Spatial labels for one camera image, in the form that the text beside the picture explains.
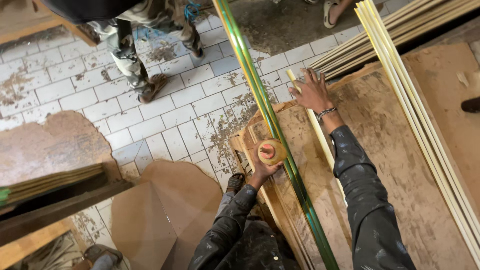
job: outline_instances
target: flip-flop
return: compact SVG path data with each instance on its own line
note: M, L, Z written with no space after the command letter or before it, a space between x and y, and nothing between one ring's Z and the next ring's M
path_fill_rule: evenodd
M106 252L110 252L114 256L117 256L117 264L123 260L123 254L120 251L101 244L95 244L87 248L84 253L84 258L89 260L92 264L95 264L96 260Z
M325 0L324 2L324 25L328 29L332 29L335 25L330 23L330 8L333 5L338 5L337 0Z
M237 179L234 177L237 175L241 175L241 178ZM235 190L235 192L237 193L241 190L241 187L243 186L244 181L245 181L245 175L241 172L237 172L229 178L227 188L233 188L233 190Z
M150 77L150 83L153 85L153 89L147 92L145 95L138 95L137 99L140 103L148 103L154 99L154 97L162 90L167 84L167 76L165 74L155 74Z

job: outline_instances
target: white tile floor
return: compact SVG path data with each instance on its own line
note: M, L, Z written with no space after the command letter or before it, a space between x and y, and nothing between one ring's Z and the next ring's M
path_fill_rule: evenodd
M381 12L389 14L407 3L388 0ZM206 46L202 61L193 59L181 44L175 46L175 59L149 60L149 53L166 42L178 43L174 37L151 33L148 41L136 42L149 74L169 76L156 100L145 105L129 90L105 44L91 48L66 34L3 52L0 97L10 102L0 104L0 131L43 123L60 110L76 110L105 136L126 178L141 174L156 159L186 160L225 189L237 166L226 140L250 119L255 102L220 20L211 15L196 25ZM286 69L300 77L300 67L362 30L356 26L275 56L249 49L272 102L292 100ZM87 244L115 246L109 234L110 204L108 199L74 218ZM128 261L121 268L127 270Z

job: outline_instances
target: trouser leg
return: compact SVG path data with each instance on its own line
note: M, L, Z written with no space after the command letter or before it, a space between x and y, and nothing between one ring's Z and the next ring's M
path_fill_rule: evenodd
M220 201L220 205L218 206L218 211L216 212L215 218L220 214L220 212L225 208L230 201L235 197L235 192L225 192L222 196L222 200Z
M93 26L102 41L107 43L113 60L127 77L130 88L139 94L150 91L147 70L137 56L130 22L112 19L88 24Z
M200 35L195 26L185 20L183 10L174 0L143 0L118 18L136 21L146 27L175 36L189 50L197 51L202 48Z

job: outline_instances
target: blue rope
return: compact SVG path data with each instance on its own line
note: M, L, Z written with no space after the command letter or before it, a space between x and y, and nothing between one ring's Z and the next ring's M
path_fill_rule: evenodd
M190 2L190 4L187 4L184 10L185 19L193 23L193 20L199 15L198 7L200 7L201 4L195 4L192 0L188 0L188 2Z

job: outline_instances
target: green object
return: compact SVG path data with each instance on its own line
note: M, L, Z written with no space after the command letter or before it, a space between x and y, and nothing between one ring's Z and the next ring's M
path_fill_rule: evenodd
M214 0L214 4L230 38L232 47L237 54L237 59L240 63L240 66L245 72L247 81L252 88L255 101L260 112L262 113L267 127L272 137L280 140L287 150L287 159L284 161L284 168L293 186L297 199L302 207L303 213L305 214L305 218L307 219L310 230L315 238L315 242L320 255L322 256L325 267L328 270L338 270L338 265L332 249L330 248L322 225L318 220L318 216L313 208L312 201L307 194L307 190L305 189L305 185L303 184L297 165L295 164L290 149L288 148L287 141L280 128L272 105L270 104L265 88L262 85L257 70L253 65L248 48L243 41L242 35L237 24L235 23L235 20L233 19L233 15L230 11L228 3L226 0Z

